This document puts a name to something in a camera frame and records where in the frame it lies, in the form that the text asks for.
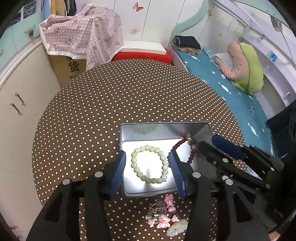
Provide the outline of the silver chain jewelry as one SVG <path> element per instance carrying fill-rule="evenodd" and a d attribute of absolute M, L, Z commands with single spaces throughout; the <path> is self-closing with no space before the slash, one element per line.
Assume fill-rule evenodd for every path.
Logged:
<path fill-rule="evenodd" d="M 165 201 L 156 199 L 154 203 L 149 205 L 149 214 L 150 215 L 161 215 L 167 214 L 167 205 Z"/>

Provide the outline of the white jade pendant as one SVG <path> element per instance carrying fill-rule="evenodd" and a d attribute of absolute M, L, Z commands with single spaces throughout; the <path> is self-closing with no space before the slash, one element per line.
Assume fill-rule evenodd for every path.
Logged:
<path fill-rule="evenodd" d="M 166 235 L 168 237 L 174 237 L 181 233 L 184 233 L 187 230 L 188 221 L 184 218 L 179 221 L 174 222 L 167 230 Z"/>

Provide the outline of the silver metal tin box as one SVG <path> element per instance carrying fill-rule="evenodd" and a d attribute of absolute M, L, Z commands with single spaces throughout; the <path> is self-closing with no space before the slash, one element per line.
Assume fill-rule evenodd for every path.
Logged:
<path fill-rule="evenodd" d="M 148 197 L 176 191 L 169 167 L 169 152 L 176 150 L 181 162 L 187 162 L 200 141 L 211 142 L 213 132 L 208 123 L 125 123 L 120 127 L 120 148 L 126 152 L 122 191 L 128 197 Z"/>

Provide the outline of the blue bed sheet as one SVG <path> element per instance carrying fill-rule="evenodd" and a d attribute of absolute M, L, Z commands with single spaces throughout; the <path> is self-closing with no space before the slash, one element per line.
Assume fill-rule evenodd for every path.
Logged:
<path fill-rule="evenodd" d="M 207 53 L 190 54 L 175 50 L 186 69 L 209 85 L 228 105 L 241 129 L 246 145 L 254 145 L 275 155 L 267 116 L 257 98 L 234 87 Z"/>

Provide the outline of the brown polka dot tablecloth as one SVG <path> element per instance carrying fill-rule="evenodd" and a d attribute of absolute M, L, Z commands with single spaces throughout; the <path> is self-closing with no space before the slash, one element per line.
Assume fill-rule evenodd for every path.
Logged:
<path fill-rule="evenodd" d="M 173 192 L 111 198 L 112 162 L 125 123 L 208 123 L 213 135 L 243 143 L 225 101 L 196 76 L 151 60 L 110 62 L 63 87 L 41 116 L 33 142 L 33 176 L 43 209 L 28 240 L 233 240 L 237 203 L 244 199 L 231 180 L 199 151 L 181 162 L 187 197 Z M 187 230 L 149 227 L 144 216 L 156 199 L 173 194 L 176 214 Z"/>

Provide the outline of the green blanket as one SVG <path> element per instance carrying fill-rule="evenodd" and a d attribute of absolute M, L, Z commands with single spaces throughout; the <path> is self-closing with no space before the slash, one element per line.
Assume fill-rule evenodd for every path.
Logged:
<path fill-rule="evenodd" d="M 240 47 L 248 63 L 248 75 L 241 80 L 231 80 L 231 82 L 240 90 L 254 95 L 263 87 L 264 71 L 252 45 L 240 43 Z"/>

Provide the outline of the pink body pillow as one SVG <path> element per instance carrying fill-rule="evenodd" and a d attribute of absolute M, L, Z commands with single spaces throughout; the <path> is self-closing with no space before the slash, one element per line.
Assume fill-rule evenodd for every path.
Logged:
<path fill-rule="evenodd" d="M 222 73 L 230 80 L 240 81 L 249 76 L 249 65 L 247 59 L 236 42 L 232 42 L 228 46 L 228 55 L 232 60 L 233 67 L 230 68 L 219 57 L 216 57 L 215 62 Z"/>

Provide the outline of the white board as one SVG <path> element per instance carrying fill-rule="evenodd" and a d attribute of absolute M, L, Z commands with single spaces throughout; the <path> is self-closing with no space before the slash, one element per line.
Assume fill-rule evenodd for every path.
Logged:
<path fill-rule="evenodd" d="M 161 43 L 146 41 L 123 41 L 122 52 L 139 52 L 165 55 L 166 49 Z"/>

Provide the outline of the folded dark clothes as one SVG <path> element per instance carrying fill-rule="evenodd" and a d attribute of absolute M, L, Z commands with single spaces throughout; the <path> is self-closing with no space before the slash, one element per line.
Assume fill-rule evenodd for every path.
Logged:
<path fill-rule="evenodd" d="M 201 52 L 201 46 L 193 36 L 175 36 L 172 41 L 172 47 L 192 55 Z"/>

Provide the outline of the brown cardboard box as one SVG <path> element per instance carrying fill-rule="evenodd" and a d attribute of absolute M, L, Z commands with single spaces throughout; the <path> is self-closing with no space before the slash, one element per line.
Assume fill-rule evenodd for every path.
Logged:
<path fill-rule="evenodd" d="M 85 59 L 72 59 L 67 56 L 50 56 L 56 76 L 61 87 L 65 87 L 70 80 L 86 70 Z"/>

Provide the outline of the beige cabinet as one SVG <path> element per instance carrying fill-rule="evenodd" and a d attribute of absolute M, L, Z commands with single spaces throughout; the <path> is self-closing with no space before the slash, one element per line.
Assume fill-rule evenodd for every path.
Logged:
<path fill-rule="evenodd" d="M 30 230 L 42 208 L 33 179 L 33 140 L 41 115 L 60 88 L 42 44 L 1 86 L 1 215 L 17 232 Z"/>

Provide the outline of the white wardrobe doors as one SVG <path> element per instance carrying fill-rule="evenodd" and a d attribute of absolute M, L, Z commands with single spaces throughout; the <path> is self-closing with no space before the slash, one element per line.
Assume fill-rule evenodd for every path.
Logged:
<path fill-rule="evenodd" d="M 144 41 L 169 45 L 173 28 L 192 17 L 202 1 L 117 0 L 89 1 L 119 14 L 125 41 Z"/>

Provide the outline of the pink checkered cloth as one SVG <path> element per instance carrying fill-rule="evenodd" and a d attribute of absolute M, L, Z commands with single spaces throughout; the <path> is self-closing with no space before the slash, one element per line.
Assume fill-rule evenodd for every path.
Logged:
<path fill-rule="evenodd" d="M 75 16 L 50 15 L 39 29 L 48 55 L 85 59 L 86 70 L 109 63 L 123 49 L 120 16 L 104 6 L 88 3 Z"/>

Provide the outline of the teal drawer unit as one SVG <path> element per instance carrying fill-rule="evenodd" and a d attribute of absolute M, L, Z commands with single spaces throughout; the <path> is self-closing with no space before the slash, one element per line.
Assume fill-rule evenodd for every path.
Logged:
<path fill-rule="evenodd" d="M 0 42 L 1 69 L 11 57 L 40 35 L 39 24 L 42 20 L 42 12 L 39 11 L 6 29 Z"/>

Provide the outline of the hanging clothes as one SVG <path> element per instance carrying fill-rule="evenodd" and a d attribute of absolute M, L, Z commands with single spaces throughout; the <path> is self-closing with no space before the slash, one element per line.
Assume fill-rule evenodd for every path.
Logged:
<path fill-rule="evenodd" d="M 77 11 L 75 0 L 50 0 L 51 14 L 56 16 L 74 16 Z"/>

